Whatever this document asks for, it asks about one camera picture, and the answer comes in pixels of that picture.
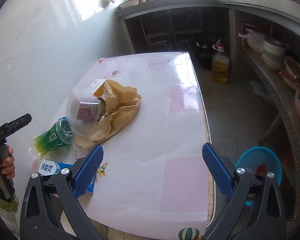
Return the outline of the person's left hand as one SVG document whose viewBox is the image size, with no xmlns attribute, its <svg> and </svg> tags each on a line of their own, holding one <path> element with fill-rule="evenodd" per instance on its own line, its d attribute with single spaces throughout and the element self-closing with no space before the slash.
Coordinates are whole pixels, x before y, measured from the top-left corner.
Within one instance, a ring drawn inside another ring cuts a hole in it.
<svg viewBox="0 0 300 240">
<path fill-rule="evenodd" d="M 0 168 L 1 167 L 1 173 L 6 176 L 7 179 L 13 179 L 15 177 L 13 148 L 11 146 L 8 148 L 8 157 L 0 164 Z"/>
</svg>

